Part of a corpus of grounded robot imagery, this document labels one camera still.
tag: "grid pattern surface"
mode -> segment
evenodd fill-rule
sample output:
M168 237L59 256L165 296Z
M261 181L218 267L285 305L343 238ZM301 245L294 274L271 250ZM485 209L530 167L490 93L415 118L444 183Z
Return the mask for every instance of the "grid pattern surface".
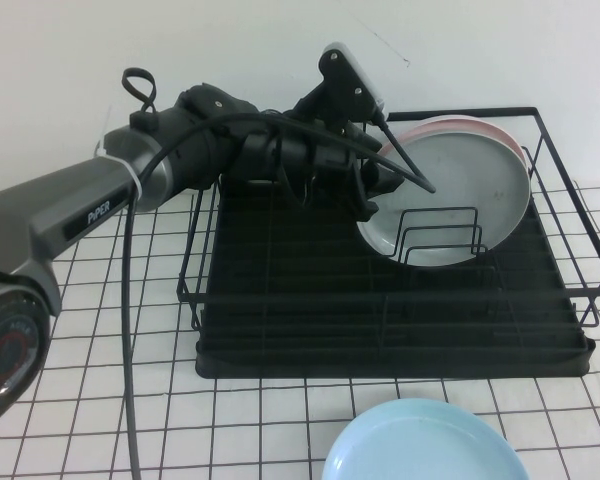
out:
M575 185L600 231L600 182ZM586 265L594 254L588 245L578 249L583 233L568 230L573 205L562 197L566 192L551 191L574 254ZM175 294L194 201L185 192L136 219L131 298L143 478L318 480L329 448L352 418L385 401L423 397L479 415L519 452L534 479L588 479L592 472L600 479L600 326L587 330L597 348L582 379L198 377L191 312ZM203 206L211 210L208 198ZM556 234L545 228L551 240ZM130 478L120 347L122 230L117 215L54 263L64 311L53 322L44 370L0 419L0 478ZM194 244L191 272L199 269L201 247ZM554 254L569 265L557 243ZM577 281L562 273L565 283ZM600 310L600 299L597 305Z

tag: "white plate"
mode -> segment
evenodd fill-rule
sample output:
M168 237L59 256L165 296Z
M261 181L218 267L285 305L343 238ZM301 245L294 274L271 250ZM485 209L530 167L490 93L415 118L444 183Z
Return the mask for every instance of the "white plate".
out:
M437 192L430 194L405 182L395 192L373 198L379 211L368 222L358 223L362 237L378 253L415 266L452 265L475 257L471 245L478 243L480 229L474 240L471 207L477 209L477 224L482 227L480 243L491 249L515 229L529 203L529 176L518 153L475 128L449 120L433 128L434 123L408 132L406 141L403 135L401 144ZM461 130L449 130L451 126ZM393 162L404 163L395 150L382 151ZM423 211L432 208L445 210ZM403 215L405 210L418 211Z
M486 137L491 137L501 143L504 143L511 150L516 152L522 163L526 164L525 154L522 150L522 147L511 135L497 125L485 122L477 117L470 117L468 115L439 115L437 117L427 118L426 120L417 123L410 130L407 130L403 134L399 135L397 140L402 144L423 133L443 130L473 132ZM387 143L379 153L380 155L386 155L392 150L395 150L393 145L391 143Z

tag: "teal plate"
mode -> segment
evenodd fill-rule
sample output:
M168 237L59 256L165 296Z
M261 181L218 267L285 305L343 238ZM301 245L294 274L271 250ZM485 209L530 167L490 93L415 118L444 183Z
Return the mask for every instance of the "teal plate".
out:
M331 447L322 480L528 480L515 450L475 415L403 399L353 420Z

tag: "dish drying rack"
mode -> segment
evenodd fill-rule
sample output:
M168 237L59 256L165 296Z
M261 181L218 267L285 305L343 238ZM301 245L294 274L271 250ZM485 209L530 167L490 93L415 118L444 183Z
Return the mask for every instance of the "dish drying rack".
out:
M287 205L275 184L224 182L198 192L177 286L200 332L196 369L203 377L526 377L587 373L595 342L584 327L600 323L600 238L537 109L402 112L389 121L438 115L528 119L539 132L523 147L532 181L524 218L500 245L481 241L473 222L407 228L471 229L473 260L419 268L384 258L355 222L326 199L314 208ZM543 176L553 167L595 255L576 257ZM202 208L208 203L210 208ZM554 249L566 252L559 268ZM565 284L570 269L577 284Z

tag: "black strap loop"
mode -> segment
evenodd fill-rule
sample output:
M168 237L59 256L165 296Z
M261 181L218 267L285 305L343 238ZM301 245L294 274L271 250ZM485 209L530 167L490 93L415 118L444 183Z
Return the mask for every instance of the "black strap loop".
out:
M147 97L144 93L142 93L140 90L134 87L129 81L130 78L142 78L144 80L147 80L151 84L151 93L149 94L149 96ZM133 97L137 98L142 102L141 111L146 112L147 109L151 107L153 109L153 113L156 112L156 107L153 104L157 95L156 81L150 72L148 72L144 68L127 68L122 74L122 86Z

